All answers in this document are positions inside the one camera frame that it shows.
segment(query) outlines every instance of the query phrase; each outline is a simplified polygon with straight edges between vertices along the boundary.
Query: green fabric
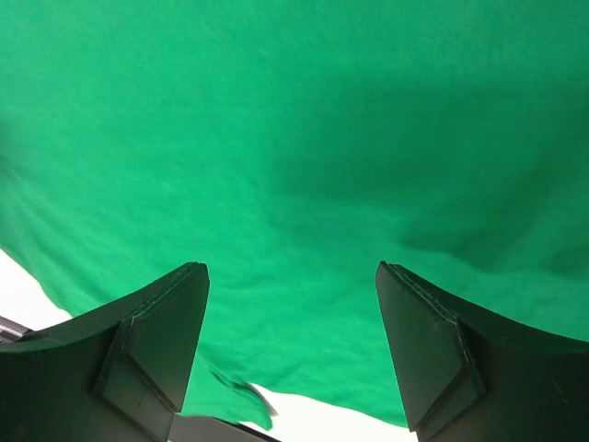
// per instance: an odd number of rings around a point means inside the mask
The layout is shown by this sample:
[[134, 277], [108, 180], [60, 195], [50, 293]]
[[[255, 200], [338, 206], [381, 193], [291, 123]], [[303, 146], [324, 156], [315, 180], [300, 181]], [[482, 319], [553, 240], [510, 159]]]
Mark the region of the green fabric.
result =
[[589, 3], [0, 2], [0, 247], [78, 315], [184, 262], [186, 413], [247, 382], [404, 424], [399, 262], [588, 339]]

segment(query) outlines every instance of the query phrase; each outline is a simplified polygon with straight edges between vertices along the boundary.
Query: green cloth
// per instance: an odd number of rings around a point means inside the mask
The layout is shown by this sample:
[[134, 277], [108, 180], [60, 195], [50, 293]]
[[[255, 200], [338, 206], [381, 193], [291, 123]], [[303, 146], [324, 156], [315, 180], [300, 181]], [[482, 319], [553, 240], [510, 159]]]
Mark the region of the green cloth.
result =
[[404, 424], [398, 262], [588, 339], [589, 3], [0, 2], [0, 247], [74, 315], [205, 262], [185, 413]]

